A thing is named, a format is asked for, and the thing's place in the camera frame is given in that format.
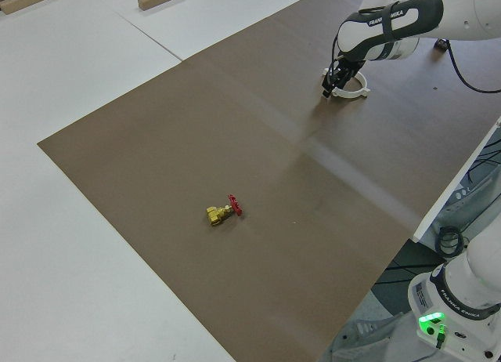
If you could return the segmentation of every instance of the cable connector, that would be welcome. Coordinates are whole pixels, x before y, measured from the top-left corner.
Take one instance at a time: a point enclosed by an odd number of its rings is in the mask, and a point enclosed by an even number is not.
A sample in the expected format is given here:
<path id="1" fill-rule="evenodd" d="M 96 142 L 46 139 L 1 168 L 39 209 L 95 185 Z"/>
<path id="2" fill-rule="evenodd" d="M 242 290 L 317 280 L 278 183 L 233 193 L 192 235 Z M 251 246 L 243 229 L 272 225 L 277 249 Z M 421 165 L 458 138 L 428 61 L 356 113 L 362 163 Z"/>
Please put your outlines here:
<path id="1" fill-rule="evenodd" d="M 445 341 L 445 333 L 447 332 L 447 327 L 444 324 L 440 324 L 440 331 L 437 335 L 437 349 L 442 348 L 442 344 Z"/>

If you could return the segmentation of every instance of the brown paper sheet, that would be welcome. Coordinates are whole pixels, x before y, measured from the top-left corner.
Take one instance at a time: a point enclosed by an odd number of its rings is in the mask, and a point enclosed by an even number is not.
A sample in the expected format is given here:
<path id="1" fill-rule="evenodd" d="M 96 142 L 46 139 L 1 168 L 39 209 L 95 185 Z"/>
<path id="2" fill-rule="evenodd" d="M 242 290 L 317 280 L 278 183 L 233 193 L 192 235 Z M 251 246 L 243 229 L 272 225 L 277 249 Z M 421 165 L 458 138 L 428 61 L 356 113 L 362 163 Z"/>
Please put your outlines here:
<path id="1" fill-rule="evenodd" d="M 315 361 L 499 116 L 433 41 L 322 99 L 360 1 L 302 0 L 39 144 L 238 362 Z"/>

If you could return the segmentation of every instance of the red valve handle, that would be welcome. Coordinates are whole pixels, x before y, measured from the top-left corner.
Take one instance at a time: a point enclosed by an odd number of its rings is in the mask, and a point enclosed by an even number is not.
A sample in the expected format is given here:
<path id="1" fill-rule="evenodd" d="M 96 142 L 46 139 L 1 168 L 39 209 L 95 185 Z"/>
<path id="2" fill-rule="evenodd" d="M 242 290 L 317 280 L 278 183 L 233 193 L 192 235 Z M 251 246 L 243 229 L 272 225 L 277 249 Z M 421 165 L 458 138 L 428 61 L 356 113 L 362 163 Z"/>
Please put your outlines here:
<path id="1" fill-rule="evenodd" d="M 230 194 L 228 195 L 228 199 L 236 215 L 242 215 L 242 208 L 239 206 L 238 201 L 236 201 L 236 197 Z"/>

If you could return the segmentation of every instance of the white circular clamp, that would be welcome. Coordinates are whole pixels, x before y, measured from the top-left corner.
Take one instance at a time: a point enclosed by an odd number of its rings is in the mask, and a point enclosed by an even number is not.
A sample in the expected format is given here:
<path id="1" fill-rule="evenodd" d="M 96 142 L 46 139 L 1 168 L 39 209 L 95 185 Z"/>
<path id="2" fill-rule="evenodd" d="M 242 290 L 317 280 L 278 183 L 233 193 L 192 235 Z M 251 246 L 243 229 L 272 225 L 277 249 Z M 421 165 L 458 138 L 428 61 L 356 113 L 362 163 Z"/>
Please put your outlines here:
<path id="1" fill-rule="evenodd" d="M 327 74 L 328 70 L 329 70 L 328 68 L 323 70 L 324 76 Z M 355 80 L 358 81 L 361 85 L 361 88 L 359 90 L 348 91 L 348 90 L 343 90 L 343 89 L 339 89 L 339 88 L 334 88 L 332 91 L 332 95 L 334 97 L 341 97 L 341 98 L 357 98 L 360 96 L 367 97 L 370 93 L 370 89 L 367 88 L 366 77 L 362 74 L 362 72 L 359 71 L 355 75 Z"/>

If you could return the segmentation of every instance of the white tabletop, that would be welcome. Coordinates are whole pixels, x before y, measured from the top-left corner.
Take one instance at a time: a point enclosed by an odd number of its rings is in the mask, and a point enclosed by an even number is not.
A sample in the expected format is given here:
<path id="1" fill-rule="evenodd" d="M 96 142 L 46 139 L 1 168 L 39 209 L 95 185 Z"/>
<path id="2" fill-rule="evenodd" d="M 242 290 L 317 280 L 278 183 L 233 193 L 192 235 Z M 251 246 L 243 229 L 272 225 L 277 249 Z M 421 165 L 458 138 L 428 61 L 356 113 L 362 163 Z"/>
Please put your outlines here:
<path id="1" fill-rule="evenodd" d="M 1 359 L 232 361 L 36 143 L 295 0 L 100 1 L 0 13 Z"/>

